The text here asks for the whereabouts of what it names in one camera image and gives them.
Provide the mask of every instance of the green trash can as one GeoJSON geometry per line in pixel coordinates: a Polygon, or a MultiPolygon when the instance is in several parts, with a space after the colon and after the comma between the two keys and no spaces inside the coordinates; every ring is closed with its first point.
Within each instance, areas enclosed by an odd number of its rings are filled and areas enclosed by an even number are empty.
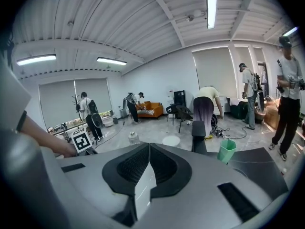
{"type": "Polygon", "coordinates": [[[233,154],[236,151],[236,143],[230,139],[221,141],[220,150],[217,155],[217,159],[228,164],[233,154]]]}

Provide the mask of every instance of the ceiling light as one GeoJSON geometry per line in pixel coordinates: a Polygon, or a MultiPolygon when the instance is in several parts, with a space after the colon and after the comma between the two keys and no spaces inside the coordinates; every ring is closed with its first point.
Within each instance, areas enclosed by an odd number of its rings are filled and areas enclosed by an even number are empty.
{"type": "Polygon", "coordinates": [[[290,34],[294,33],[296,30],[298,29],[298,27],[294,27],[291,30],[287,31],[285,34],[283,34],[283,36],[289,36],[290,34]]]}
{"type": "Polygon", "coordinates": [[[41,56],[35,56],[35,57],[17,60],[17,65],[21,66],[21,65],[25,65],[25,64],[29,64],[29,63],[36,63],[36,62],[47,61],[47,60],[56,60],[56,55],[48,54],[48,55],[41,55],[41,56]]]}
{"type": "Polygon", "coordinates": [[[104,63],[114,63],[114,64],[119,64],[119,65],[126,65],[127,62],[116,60],[116,59],[107,59],[107,58],[101,58],[98,57],[97,62],[104,62],[104,63]]]}
{"type": "Polygon", "coordinates": [[[206,0],[206,6],[208,11],[207,27],[212,29],[215,26],[217,0],[206,0]]]}

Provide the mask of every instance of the man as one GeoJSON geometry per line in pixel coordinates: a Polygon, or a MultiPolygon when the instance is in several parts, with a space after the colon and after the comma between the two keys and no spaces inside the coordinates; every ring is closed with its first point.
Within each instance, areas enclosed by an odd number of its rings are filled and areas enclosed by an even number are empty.
{"type": "Polygon", "coordinates": [[[82,92],[81,93],[81,102],[80,102],[80,107],[81,107],[81,113],[83,113],[82,115],[82,119],[86,120],[89,129],[91,130],[94,139],[92,139],[93,142],[99,142],[101,140],[101,138],[103,138],[103,134],[100,128],[97,128],[93,121],[92,121],[92,115],[90,113],[90,109],[88,104],[91,102],[91,99],[87,97],[87,93],[82,92]]]}
{"type": "Polygon", "coordinates": [[[286,128],[285,136],[280,149],[278,150],[281,158],[286,161],[286,152],[295,136],[300,113],[299,86],[298,84],[295,84],[294,81],[289,80],[289,78],[297,79],[298,76],[302,77],[302,72],[298,60],[291,55],[291,43],[289,38],[281,36],[279,42],[283,53],[277,61],[277,83],[278,89],[281,92],[281,101],[278,107],[280,121],[269,149],[273,150],[275,148],[275,145],[277,145],[286,128]]]}
{"type": "Polygon", "coordinates": [[[139,123],[138,119],[138,111],[137,109],[143,109],[140,105],[140,98],[144,98],[144,94],[140,92],[139,94],[132,94],[130,93],[125,99],[127,100],[127,106],[129,111],[136,123],[139,123]]]}
{"type": "Polygon", "coordinates": [[[257,98],[257,85],[254,81],[255,75],[248,69],[248,67],[241,63],[239,65],[239,72],[243,73],[243,83],[244,92],[243,99],[247,97],[248,99],[248,113],[246,118],[243,120],[245,122],[246,128],[250,130],[255,129],[255,119],[254,119],[254,104],[257,98]]]}
{"type": "Polygon", "coordinates": [[[194,99],[194,120],[204,121],[206,139],[211,139],[212,135],[212,115],[214,113],[213,99],[215,99],[217,107],[219,109],[220,119],[223,119],[223,109],[219,99],[219,93],[213,86],[206,86],[199,90],[199,93],[194,99]]]}

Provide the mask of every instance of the black pants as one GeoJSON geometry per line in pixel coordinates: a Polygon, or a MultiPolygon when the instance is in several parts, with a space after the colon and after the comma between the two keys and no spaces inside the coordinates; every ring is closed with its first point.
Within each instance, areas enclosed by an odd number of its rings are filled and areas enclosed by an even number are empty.
{"type": "Polygon", "coordinates": [[[86,122],[87,122],[87,124],[88,124],[89,129],[91,130],[91,132],[92,132],[92,134],[93,134],[93,136],[94,136],[94,139],[98,139],[99,137],[102,137],[102,136],[103,136],[101,129],[100,129],[100,128],[97,128],[97,127],[94,125],[94,123],[93,123],[93,121],[92,121],[92,116],[91,116],[90,114],[87,115],[87,117],[86,117],[86,122]]]}
{"type": "Polygon", "coordinates": [[[128,108],[129,108],[130,113],[131,113],[132,116],[133,116],[134,121],[135,121],[135,122],[138,122],[138,121],[139,121],[139,120],[138,120],[138,112],[137,112],[137,109],[136,109],[135,105],[132,104],[132,103],[129,103],[129,102],[127,101],[127,106],[128,106],[128,108]]]}
{"type": "Polygon", "coordinates": [[[285,154],[291,145],[297,129],[297,123],[300,115],[300,100],[281,97],[281,104],[278,108],[278,112],[280,115],[280,122],[278,124],[276,134],[272,138],[272,143],[278,143],[286,128],[285,136],[280,147],[281,153],[285,154]]]}

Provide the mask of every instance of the baseball cap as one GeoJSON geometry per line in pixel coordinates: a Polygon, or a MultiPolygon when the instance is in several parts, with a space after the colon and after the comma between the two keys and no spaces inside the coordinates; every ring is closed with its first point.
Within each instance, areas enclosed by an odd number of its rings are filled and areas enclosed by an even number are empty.
{"type": "Polygon", "coordinates": [[[291,48],[292,47],[289,38],[286,36],[280,36],[279,42],[280,42],[281,48],[291,48]]]}

